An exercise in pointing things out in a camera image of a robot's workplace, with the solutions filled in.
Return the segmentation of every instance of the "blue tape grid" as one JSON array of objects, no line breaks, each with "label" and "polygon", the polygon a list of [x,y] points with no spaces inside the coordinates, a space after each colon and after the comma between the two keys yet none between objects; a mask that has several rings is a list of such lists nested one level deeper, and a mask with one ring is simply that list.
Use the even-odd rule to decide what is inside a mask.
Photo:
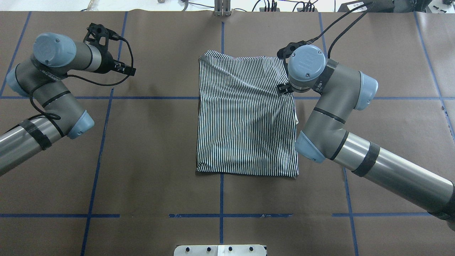
[{"label": "blue tape grid", "polygon": [[[24,36],[25,30],[27,28],[28,22],[30,20],[32,12],[29,12],[27,15],[27,18],[25,20],[24,27],[22,29],[21,35],[19,37],[19,40],[17,42],[13,57],[10,61],[10,64],[8,66],[7,73],[11,70],[12,65],[14,63],[16,54],[18,52],[18,49],[20,47],[20,43],[22,41],[22,38]],[[122,29],[122,36],[124,35],[125,32],[125,26],[126,26],[126,19],[127,19],[128,12],[125,12],[125,17],[124,17],[124,22],[123,22],[123,29]],[[322,16],[319,13],[319,25],[321,32],[324,30],[323,23],[322,23]],[[430,72],[433,78],[433,81],[435,83],[435,87],[438,93],[438,97],[375,97],[375,100],[439,100],[441,102],[441,105],[446,109],[444,100],[454,100],[455,97],[442,97],[441,91],[439,84],[437,82],[433,66],[431,65],[430,58],[428,55],[428,52],[426,50],[426,46],[421,34],[421,29],[420,29],[420,24],[418,21],[417,14],[414,13],[415,17],[415,22],[420,38],[420,42],[422,44],[422,48],[425,54],[425,58],[427,60],[427,63],[430,68]],[[222,33],[221,33],[221,52],[224,53],[224,22],[222,22]],[[324,53],[327,55],[326,51],[326,43],[325,43],[325,37],[322,36],[322,41],[323,41],[323,48],[324,48]],[[118,54],[118,60],[120,59],[120,54],[121,54],[121,46],[122,42],[120,42],[119,46],[119,54]],[[0,99],[28,99],[26,97],[20,97],[20,96],[2,96],[3,91],[5,89],[6,85],[6,78],[3,80],[2,86],[0,88]],[[93,187],[92,187],[92,194],[91,194],[91,200],[90,200],[90,205],[89,205],[89,212],[87,214],[0,214],[0,218],[87,218],[86,221],[86,229],[84,232],[84,239],[82,243],[82,249],[81,249],[81,255],[83,256],[85,254],[85,247],[86,247],[86,242],[87,242],[87,237],[88,237],[88,231],[90,227],[90,220],[91,218],[120,218],[119,214],[92,214],[93,210],[93,203],[94,203],[94,198],[95,198],[95,192],[96,192],[96,184],[98,181],[98,174],[99,174],[99,169],[101,165],[101,156],[104,148],[104,141],[106,138],[106,129],[107,129],[107,124],[109,121],[109,115],[110,115],[110,110],[111,110],[111,104],[112,100],[114,99],[144,99],[144,100],[198,100],[199,97],[156,97],[156,96],[144,96],[144,97],[135,97],[135,96],[113,96],[114,89],[111,90],[111,93],[109,96],[79,96],[76,97],[78,99],[106,99],[109,100],[107,112],[106,112],[106,119],[105,119],[105,124],[104,124],[104,130],[103,130],[103,135],[101,139],[101,145],[100,145],[100,151],[98,155],[98,162],[97,162],[97,167],[96,167],[96,172],[95,172],[95,177],[93,181]],[[318,100],[319,97],[294,97],[296,100]],[[452,135],[452,139],[455,142],[455,133],[453,130],[453,126],[450,120],[450,117],[445,111],[445,116],[447,123],[450,128],[450,132]],[[351,199],[350,199],[350,193],[349,193],[349,184],[347,180],[347,174],[346,174],[346,169],[343,168],[344,172],[344,185],[345,185],[345,192],[346,192],[346,200],[348,204],[348,213],[334,213],[332,214],[332,217],[339,218],[339,217],[347,217],[349,218],[350,224],[351,224],[351,231],[352,231],[352,238],[353,238],[353,245],[354,245],[354,252],[355,255],[359,255],[359,250],[358,250],[358,245],[357,245],[357,238],[356,238],[356,232],[355,232],[355,224],[354,224],[354,217],[400,217],[400,216],[419,216],[419,217],[429,217],[431,216],[430,214],[426,212],[411,212],[411,213],[353,213],[352,212],[352,205],[351,205]],[[291,217],[293,214],[225,214],[224,213],[224,175],[220,174],[220,213],[219,214],[169,214],[169,218],[219,218],[220,219],[220,244],[224,243],[224,237],[223,237],[223,219],[224,218],[266,218],[266,217],[271,217],[271,218],[287,218]]]}]

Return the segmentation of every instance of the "striped cloth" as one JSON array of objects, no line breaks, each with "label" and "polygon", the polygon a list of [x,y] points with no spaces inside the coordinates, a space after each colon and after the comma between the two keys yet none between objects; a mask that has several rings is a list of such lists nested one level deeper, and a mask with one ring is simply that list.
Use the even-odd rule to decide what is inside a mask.
[{"label": "striped cloth", "polygon": [[199,58],[197,171],[297,177],[295,104],[276,57]]}]

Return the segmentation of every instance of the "metal bracket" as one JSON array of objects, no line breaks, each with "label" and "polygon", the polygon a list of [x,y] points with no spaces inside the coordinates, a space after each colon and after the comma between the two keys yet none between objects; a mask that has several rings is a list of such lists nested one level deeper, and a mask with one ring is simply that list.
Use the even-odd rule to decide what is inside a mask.
[{"label": "metal bracket", "polygon": [[231,16],[231,0],[215,0],[215,16]]},{"label": "metal bracket", "polygon": [[263,245],[199,245],[177,246],[174,256],[267,256]]}]

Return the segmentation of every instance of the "cable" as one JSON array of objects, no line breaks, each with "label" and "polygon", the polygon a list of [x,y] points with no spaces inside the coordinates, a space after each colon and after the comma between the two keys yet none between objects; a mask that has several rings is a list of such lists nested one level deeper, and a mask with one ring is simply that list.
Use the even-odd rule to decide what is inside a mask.
[{"label": "cable", "polygon": [[253,10],[251,10],[251,11],[254,11],[254,8],[256,8],[256,6],[258,5],[258,3],[259,3],[260,1],[261,1],[261,0],[258,0],[258,1],[256,2],[256,4],[254,4]]},{"label": "cable", "polygon": [[371,10],[371,8],[373,8],[374,6],[374,2],[370,2],[370,3],[367,3],[365,5],[369,5],[369,4],[373,4],[370,8],[367,8],[367,10],[365,12],[362,13],[362,15],[360,15],[357,19],[355,19],[345,30],[343,30],[343,32],[341,32],[336,38],[335,40],[332,42],[332,44],[330,45],[330,48],[329,48],[329,51],[327,52],[327,58],[330,59],[330,53],[332,52],[332,48],[334,47],[335,43],[338,41],[338,39],[340,39],[346,32],[348,32],[348,30],[353,27],[360,19],[363,18],[363,16],[365,16],[369,10]]},{"label": "cable", "polygon": [[42,83],[42,84],[38,85],[37,87],[33,88],[33,89],[30,91],[29,100],[30,100],[30,103],[31,103],[32,107],[33,107],[34,109],[36,109],[36,110],[40,113],[40,115],[43,115],[43,116],[45,116],[45,117],[47,117],[47,118],[50,118],[50,119],[60,120],[61,117],[60,117],[59,115],[54,114],[54,113],[46,113],[46,112],[42,111],[42,110],[35,104],[35,102],[33,101],[33,93],[34,93],[36,90],[38,90],[39,88],[41,88],[43,85],[48,84],[48,83],[49,83],[49,82],[45,82],[45,83]]},{"label": "cable", "polygon": [[[121,37],[120,40],[124,41],[124,42],[126,43],[126,45],[128,46],[128,50],[129,50],[130,56],[131,56],[131,69],[133,69],[134,58],[133,58],[133,52],[131,51],[130,43],[128,42],[128,40],[126,40],[126,39],[123,38],[123,37]],[[90,82],[90,83],[92,83],[92,84],[96,84],[96,85],[100,85],[100,86],[114,86],[114,85],[123,83],[128,77],[130,77],[130,74],[126,75],[126,77],[124,77],[124,78],[123,78],[122,80],[120,80],[119,82],[112,83],[112,84],[98,83],[98,82],[94,82],[94,81],[91,81],[91,80],[89,80],[89,79],[87,79],[87,78],[80,77],[80,76],[76,76],[76,75],[68,75],[68,77],[79,78],[79,79],[84,80],[84,81],[86,81],[86,82]]]},{"label": "cable", "polygon": [[188,8],[188,0],[182,0],[182,2],[185,2],[185,7],[183,8],[182,11],[186,11]]},{"label": "cable", "polygon": [[207,8],[215,8],[214,6],[201,5],[201,4],[196,4],[196,3],[192,3],[192,2],[188,2],[188,3],[191,4],[191,5],[200,5],[200,6],[204,6],[204,7],[207,7]]},{"label": "cable", "polygon": [[302,1],[299,1],[299,2],[297,2],[297,3],[294,5],[294,8],[292,9],[292,12],[295,11],[295,7],[297,7],[297,5],[300,4],[300,3],[302,3],[302,4],[303,4],[303,8],[305,8],[305,3],[302,2]]},{"label": "cable", "polygon": [[357,7],[355,7],[354,9],[344,13],[343,15],[341,15],[339,18],[337,18],[334,22],[332,22],[319,36],[313,38],[313,39],[310,39],[306,42],[307,45],[309,44],[312,44],[314,43],[317,39],[319,39],[325,32],[327,32],[327,30],[329,30],[333,25],[335,25],[338,21],[340,21],[341,19],[343,19],[344,17],[346,17],[347,15],[349,15],[351,12],[355,11],[355,10],[358,10],[364,6],[367,6],[367,5],[370,5],[374,2],[369,2],[369,3],[366,3],[366,4],[363,4],[363,5],[359,5]]}]

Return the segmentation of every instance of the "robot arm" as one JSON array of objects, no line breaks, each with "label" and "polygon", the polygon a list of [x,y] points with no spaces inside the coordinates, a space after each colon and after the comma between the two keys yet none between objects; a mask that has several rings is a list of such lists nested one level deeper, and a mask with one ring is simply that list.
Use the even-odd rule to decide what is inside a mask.
[{"label": "robot arm", "polygon": [[121,36],[93,23],[87,30],[84,42],[54,33],[39,35],[30,59],[7,74],[6,81],[13,91],[29,97],[33,105],[35,98],[44,111],[37,108],[41,115],[24,120],[0,136],[0,176],[60,138],[75,139],[94,126],[88,112],[62,82],[69,70],[101,74],[113,70],[134,76],[135,68],[115,61],[107,51],[109,39],[124,40]]},{"label": "robot arm", "polygon": [[297,48],[289,59],[289,84],[281,93],[321,94],[296,141],[296,150],[321,163],[326,158],[448,221],[455,231],[455,189],[444,179],[344,129],[353,109],[365,109],[378,83],[362,72],[326,59],[313,45]]}]

